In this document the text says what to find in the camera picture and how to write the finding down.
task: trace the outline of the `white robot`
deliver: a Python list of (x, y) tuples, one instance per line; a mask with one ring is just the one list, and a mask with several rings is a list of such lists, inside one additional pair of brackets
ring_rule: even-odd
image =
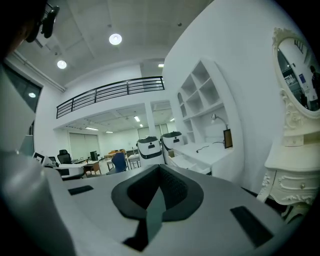
[(183, 144), (182, 134), (179, 131), (162, 135), (162, 152), (166, 164), (169, 162), (169, 150), (172, 150), (176, 146), (182, 146)]
[(160, 142), (157, 137), (146, 137), (137, 142), (141, 167), (164, 164)]

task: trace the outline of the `blue chair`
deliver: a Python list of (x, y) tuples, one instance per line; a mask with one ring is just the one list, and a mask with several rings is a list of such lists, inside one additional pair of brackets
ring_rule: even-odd
[(106, 175), (121, 173), (127, 169), (126, 157), (123, 152), (116, 153), (111, 161), (114, 168), (112, 168)]

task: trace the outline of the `white cabinet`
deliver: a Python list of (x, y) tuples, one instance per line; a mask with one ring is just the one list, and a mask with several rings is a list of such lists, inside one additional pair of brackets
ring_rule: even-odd
[(286, 222), (298, 214), (305, 215), (320, 187), (319, 156), (320, 143), (292, 147), (275, 139), (264, 164), (268, 171), (257, 199), (264, 202), (271, 196), (278, 204), (287, 206), (282, 214), (288, 214)]

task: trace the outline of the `black metal railing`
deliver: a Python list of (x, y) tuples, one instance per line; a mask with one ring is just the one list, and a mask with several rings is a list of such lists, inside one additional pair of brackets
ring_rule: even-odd
[(56, 118), (91, 104), (125, 95), (164, 90), (162, 76), (149, 76), (113, 82), (83, 92), (56, 107)]

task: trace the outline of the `black rubber pad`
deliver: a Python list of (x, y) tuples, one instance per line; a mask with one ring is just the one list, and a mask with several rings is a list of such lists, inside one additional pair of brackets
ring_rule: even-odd
[(273, 237), (269, 230), (245, 206), (239, 206), (230, 209), (230, 211), (255, 247), (263, 245)]
[(80, 186), (68, 189), (71, 196), (81, 194), (90, 190), (93, 190), (94, 188), (92, 186), (86, 185), (86, 186)]

